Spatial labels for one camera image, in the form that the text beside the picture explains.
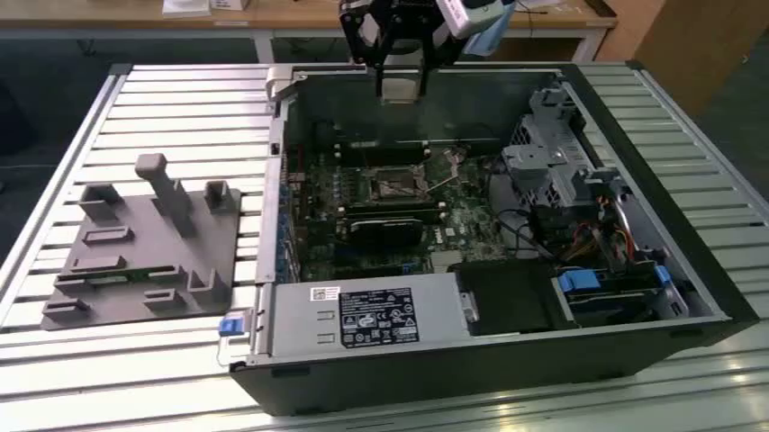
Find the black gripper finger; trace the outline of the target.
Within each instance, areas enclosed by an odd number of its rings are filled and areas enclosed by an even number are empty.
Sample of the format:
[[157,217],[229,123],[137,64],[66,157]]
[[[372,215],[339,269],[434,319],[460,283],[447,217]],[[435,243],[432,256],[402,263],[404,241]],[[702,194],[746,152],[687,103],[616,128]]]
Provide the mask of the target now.
[[451,10],[447,4],[436,4],[434,11],[419,17],[419,40],[422,42],[423,57],[419,66],[418,96],[427,93],[430,72],[451,65],[460,54],[463,39],[456,38],[448,26]]
[[375,94],[381,96],[391,52],[391,2],[339,2],[339,22],[352,61],[373,70]]

